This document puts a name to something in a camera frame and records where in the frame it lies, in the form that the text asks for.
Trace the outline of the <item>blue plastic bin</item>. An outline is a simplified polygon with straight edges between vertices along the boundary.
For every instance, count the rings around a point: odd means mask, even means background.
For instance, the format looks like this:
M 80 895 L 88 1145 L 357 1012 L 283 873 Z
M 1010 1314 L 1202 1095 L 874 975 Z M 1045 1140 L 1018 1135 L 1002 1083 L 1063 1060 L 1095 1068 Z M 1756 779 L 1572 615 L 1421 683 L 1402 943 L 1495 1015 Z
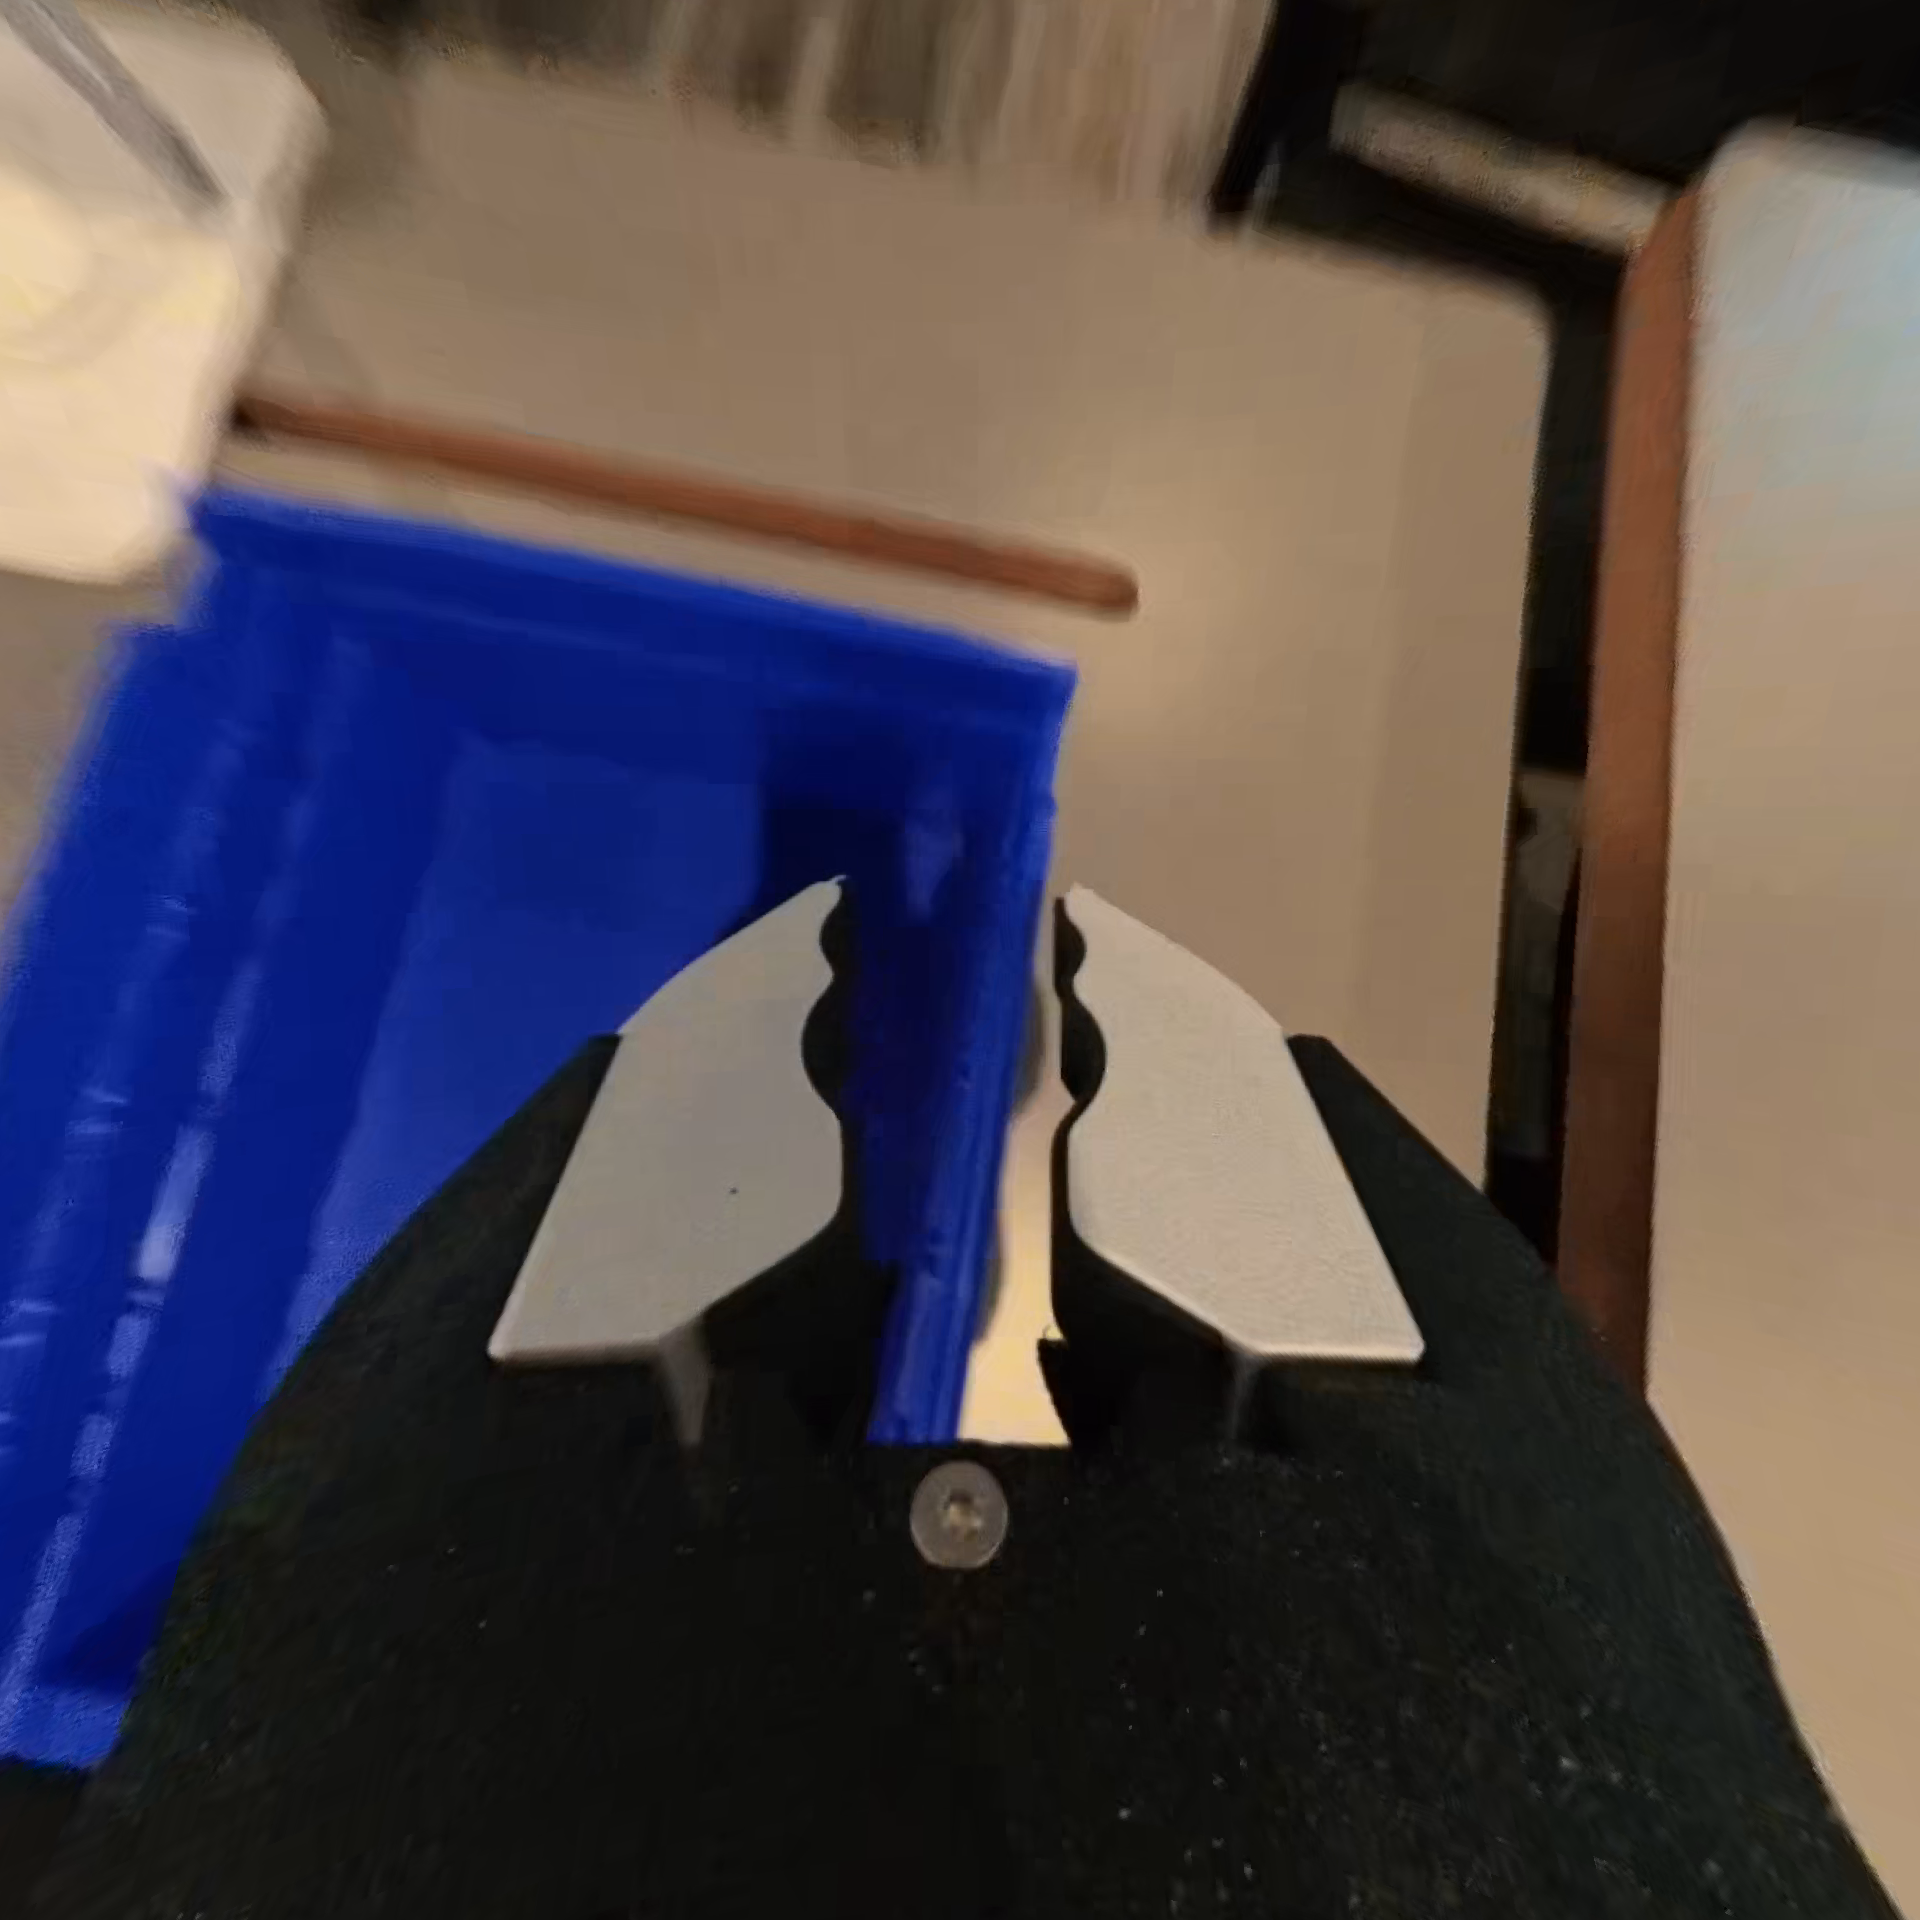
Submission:
M 956 1436 L 1071 664 L 264 493 L 126 628 L 3 946 L 2 1742 L 95 1767 L 244 1428 L 583 1044 L 820 879 L 875 1442 Z

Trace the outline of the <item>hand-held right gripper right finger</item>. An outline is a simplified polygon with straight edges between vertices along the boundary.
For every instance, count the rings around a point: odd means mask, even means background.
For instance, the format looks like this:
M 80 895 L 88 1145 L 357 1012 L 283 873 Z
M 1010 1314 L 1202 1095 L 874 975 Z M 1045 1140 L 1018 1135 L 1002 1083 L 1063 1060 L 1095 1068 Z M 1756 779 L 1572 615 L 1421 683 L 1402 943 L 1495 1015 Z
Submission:
M 1232 1443 L 1278 1371 L 1415 1373 L 1422 1332 L 1283 1027 L 1082 885 L 1053 907 L 1053 993 L 1041 1380 L 1068 1442 Z

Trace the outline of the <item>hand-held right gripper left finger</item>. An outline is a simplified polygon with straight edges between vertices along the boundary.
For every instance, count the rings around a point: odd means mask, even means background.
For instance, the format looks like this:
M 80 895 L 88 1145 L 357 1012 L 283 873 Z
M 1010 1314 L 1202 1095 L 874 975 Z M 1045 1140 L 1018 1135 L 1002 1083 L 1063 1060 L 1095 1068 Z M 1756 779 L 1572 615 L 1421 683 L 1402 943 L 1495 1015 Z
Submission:
M 488 1340 L 518 1373 L 644 1366 L 697 1445 L 722 1380 L 858 1438 L 894 1261 L 851 1088 L 854 903 L 814 881 L 659 987 L 610 1065 Z

